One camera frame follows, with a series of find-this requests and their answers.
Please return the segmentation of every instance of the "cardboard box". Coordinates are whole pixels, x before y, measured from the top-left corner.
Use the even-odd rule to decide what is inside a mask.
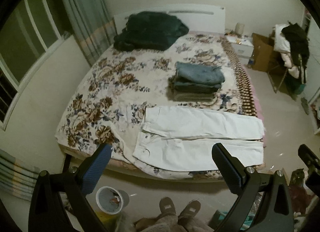
[[[252,34],[253,37],[253,58],[254,58],[254,70],[265,71],[269,69],[270,61],[276,61],[280,56],[279,52],[273,50],[274,41],[273,39],[259,35],[256,33]]]

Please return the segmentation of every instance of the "stack of folded clothes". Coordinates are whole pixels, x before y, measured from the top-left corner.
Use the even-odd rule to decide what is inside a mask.
[[[175,101],[210,101],[225,81],[219,66],[176,63],[173,79]]]

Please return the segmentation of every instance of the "window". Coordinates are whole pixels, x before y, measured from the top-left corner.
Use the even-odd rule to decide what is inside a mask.
[[[0,31],[0,125],[72,27],[62,0],[22,0]]]

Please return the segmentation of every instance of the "blue gripper pad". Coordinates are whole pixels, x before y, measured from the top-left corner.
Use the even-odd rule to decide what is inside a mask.
[[[88,168],[86,173],[83,175],[81,192],[84,195],[87,195],[93,192],[95,186],[97,185],[98,180],[100,179],[100,176],[102,175],[109,160],[111,159],[111,153],[112,153],[112,146],[108,144],[105,145],[104,148],[99,153],[99,155],[93,160],[91,166]]]
[[[242,191],[242,179],[237,170],[231,164],[232,157],[229,152],[224,148],[221,143],[214,144],[212,147],[212,159],[217,165],[222,177],[224,178],[225,182],[227,183],[231,193],[239,195]]]

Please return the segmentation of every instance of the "clothes pile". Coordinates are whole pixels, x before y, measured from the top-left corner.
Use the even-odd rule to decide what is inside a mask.
[[[295,82],[306,83],[306,66],[309,48],[306,32],[296,24],[275,25],[274,50],[281,53],[289,74],[297,79]]]
[[[128,18],[122,33],[115,36],[114,47],[120,51],[134,49],[167,50],[189,28],[176,16],[143,11]]]
[[[211,101],[225,81],[219,66],[176,63],[173,78],[175,101]]]

